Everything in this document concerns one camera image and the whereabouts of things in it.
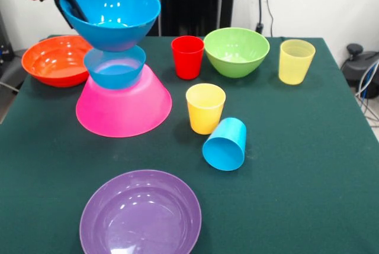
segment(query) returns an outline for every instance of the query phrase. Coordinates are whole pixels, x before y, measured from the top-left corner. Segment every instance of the cup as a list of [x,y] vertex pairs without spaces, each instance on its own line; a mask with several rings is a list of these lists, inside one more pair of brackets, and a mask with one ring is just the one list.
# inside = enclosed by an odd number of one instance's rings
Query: cup
[[287,40],[280,45],[279,79],[286,84],[303,82],[316,49],[303,40]]
[[171,43],[176,75],[182,79],[194,79],[200,74],[204,42],[194,36],[182,36]]
[[200,83],[185,94],[191,128],[198,134],[210,134],[217,127],[226,99],[217,85]]
[[203,145],[203,156],[214,168],[232,171],[245,160],[246,126],[237,118],[225,118]]

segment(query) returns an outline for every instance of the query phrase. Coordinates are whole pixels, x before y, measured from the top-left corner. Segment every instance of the white wall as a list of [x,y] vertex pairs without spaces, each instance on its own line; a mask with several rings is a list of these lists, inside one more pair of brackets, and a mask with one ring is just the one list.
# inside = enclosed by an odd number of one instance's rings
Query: white wall
[[[324,37],[339,64],[346,58],[348,43],[379,50],[379,0],[270,0],[270,6],[274,36]],[[268,36],[265,0],[262,7]],[[0,0],[0,11],[15,49],[30,47],[49,34],[74,32],[53,1]],[[235,0],[232,26],[254,30],[257,22],[258,0]]]
[[76,34],[52,0],[0,0],[0,12],[15,50],[28,48],[51,34]]
[[[379,0],[269,0],[274,36],[323,37],[337,63],[347,57],[346,45],[379,50]],[[262,3],[265,36],[270,18]],[[232,26],[255,29],[258,0],[235,0]]]

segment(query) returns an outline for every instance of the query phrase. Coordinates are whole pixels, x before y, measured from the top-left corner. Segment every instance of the bowl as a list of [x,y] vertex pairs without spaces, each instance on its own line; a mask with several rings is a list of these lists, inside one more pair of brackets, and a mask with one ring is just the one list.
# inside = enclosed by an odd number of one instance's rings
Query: bowl
[[160,13],[159,0],[76,0],[88,22],[76,18],[66,0],[59,0],[73,28],[94,48],[121,52],[136,45]]
[[88,78],[84,57],[92,49],[81,36],[45,39],[23,55],[23,68],[40,82],[55,87],[78,85]]
[[210,63],[228,78],[242,78],[253,72],[270,50],[264,36],[234,27],[212,31],[205,37],[204,45]]
[[79,226],[86,254],[189,254],[201,228],[195,193],[155,170],[122,174],[89,199]]
[[145,60],[146,54],[139,46],[123,52],[92,49],[85,56],[84,65],[99,86],[124,89],[139,81]]
[[76,105],[76,117],[100,136],[133,137],[162,124],[171,108],[170,92],[144,65],[140,81],[126,89],[105,89],[89,77]]

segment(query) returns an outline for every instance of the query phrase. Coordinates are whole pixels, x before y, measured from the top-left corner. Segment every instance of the pink bowl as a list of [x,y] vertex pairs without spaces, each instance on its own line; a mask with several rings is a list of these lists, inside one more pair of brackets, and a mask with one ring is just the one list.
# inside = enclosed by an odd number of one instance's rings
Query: pink bowl
[[133,137],[159,126],[170,114],[172,99],[150,67],[144,65],[134,86],[110,90],[88,78],[76,105],[79,122],[105,137]]

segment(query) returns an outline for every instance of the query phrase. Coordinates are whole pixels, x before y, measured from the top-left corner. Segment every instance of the green tablecloth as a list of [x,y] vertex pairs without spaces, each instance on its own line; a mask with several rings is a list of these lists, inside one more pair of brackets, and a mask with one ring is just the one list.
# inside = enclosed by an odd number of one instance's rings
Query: green tablecloth
[[[173,98],[168,119],[141,136],[88,132],[75,117],[83,86],[27,78],[0,126],[0,252],[82,253],[79,219],[92,193],[121,173],[158,169],[200,201],[193,253],[379,253],[379,144],[324,41],[309,39],[317,53],[306,80],[287,86],[277,77],[280,38],[251,75],[227,79],[204,57],[194,81],[175,76],[171,40],[140,44]],[[199,82],[221,86],[223,117],[248,128],[234,172],[210,167],[206,136],[190,129],[185,91]]]

